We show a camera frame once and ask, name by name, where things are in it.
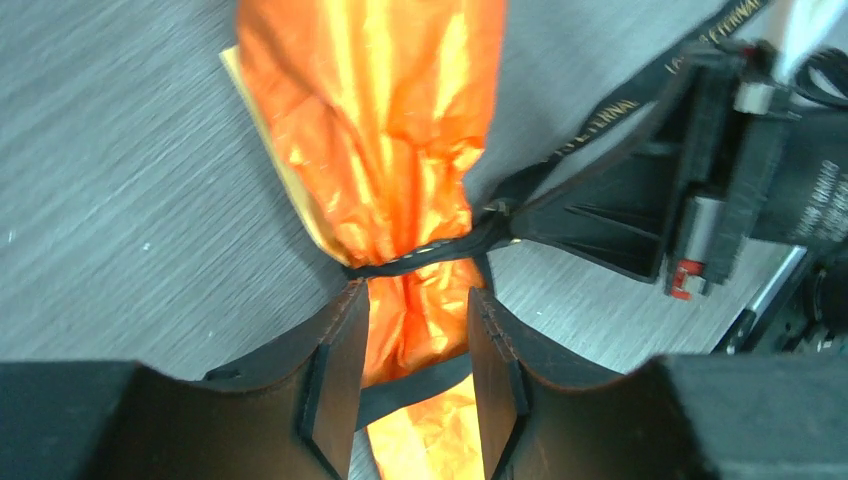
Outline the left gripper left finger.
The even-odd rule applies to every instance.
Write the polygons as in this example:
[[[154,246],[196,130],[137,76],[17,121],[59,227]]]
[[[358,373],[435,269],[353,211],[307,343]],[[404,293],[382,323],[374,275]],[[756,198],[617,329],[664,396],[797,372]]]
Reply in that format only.
[[[5,363],[5,479],[344,479],[369,302],[349,284],[256,350],[180,380],[134,361]]]

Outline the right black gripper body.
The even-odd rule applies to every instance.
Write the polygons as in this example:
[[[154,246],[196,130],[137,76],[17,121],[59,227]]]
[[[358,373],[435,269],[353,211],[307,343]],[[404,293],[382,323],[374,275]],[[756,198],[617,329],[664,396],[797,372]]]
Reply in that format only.
[[[847,242],[847,55],[811,53],[787,82],[768,44],[697,45],[666,288],[725,282],[747,239],[824,253]]]

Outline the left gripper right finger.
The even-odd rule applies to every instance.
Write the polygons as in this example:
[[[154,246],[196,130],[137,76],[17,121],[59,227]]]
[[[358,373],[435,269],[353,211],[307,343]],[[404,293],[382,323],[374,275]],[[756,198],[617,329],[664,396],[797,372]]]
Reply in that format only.
[[[490,292],[468,329],[488,479],[843,479],[847,360],[660,355],[627,374]]]

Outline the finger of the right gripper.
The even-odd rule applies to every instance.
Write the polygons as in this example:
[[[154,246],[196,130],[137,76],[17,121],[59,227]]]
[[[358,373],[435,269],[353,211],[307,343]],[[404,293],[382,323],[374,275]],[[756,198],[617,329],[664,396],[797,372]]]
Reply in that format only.
[[[512,235],[654,282],[680,197],[684,129],[708,66],[708,47],[689,47],[654,108],[609,151],[516,211]]]

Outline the black ribbon gold lettering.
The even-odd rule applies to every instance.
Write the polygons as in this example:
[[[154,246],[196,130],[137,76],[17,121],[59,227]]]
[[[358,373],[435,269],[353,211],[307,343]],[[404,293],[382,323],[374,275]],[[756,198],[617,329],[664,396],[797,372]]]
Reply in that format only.
[[[471,258],[484,278],[489,280],[488,252],[512,241],[506,227],[509,207],[518,207],[526,202],[567,156],[599,139],[638,109],[655,101],[666,82],[679,70],[686,45],[695,41],[721,42],[751,21],[767,4],[766,1],[728,1],[713,16],[658,54],[631,79],[599,101],[573,139],[544,160],[503,179],[486,205],[487,212],[469,234],[431,242],[383,265],[348,268],[347,275],[351,279],[397,277],[428,265]],[[407,406],[438,396],[460,384],[470,374],[471,360],[465,353],[400,380],[367,387],[360,394],[356,428],[361,430]]]

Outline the orange flower bouquet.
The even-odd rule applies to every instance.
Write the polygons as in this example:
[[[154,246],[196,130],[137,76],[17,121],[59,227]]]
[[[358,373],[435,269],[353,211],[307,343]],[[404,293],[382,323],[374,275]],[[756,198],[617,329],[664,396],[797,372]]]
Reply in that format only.
[[[307,232],[349,267],[469,233],[506,1],[238,1],[222,60]],[[471,259],[368,280],[364,387],[467,352]],[[484,479],[471,374],[366,431],[382,479]]]

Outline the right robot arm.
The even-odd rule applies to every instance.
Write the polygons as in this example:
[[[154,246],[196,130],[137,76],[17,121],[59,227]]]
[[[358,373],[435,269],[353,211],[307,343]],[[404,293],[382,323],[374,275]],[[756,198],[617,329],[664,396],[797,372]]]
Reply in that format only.
[[[847,265],[847,60],[811,56],[792,86],[765,44],[691,44],[656,106],[618,145],[510,217],[511,234],[679,300],[732,275],[743,244],[791,247],[716,345],[726,354],[802,351],[831,339]]]

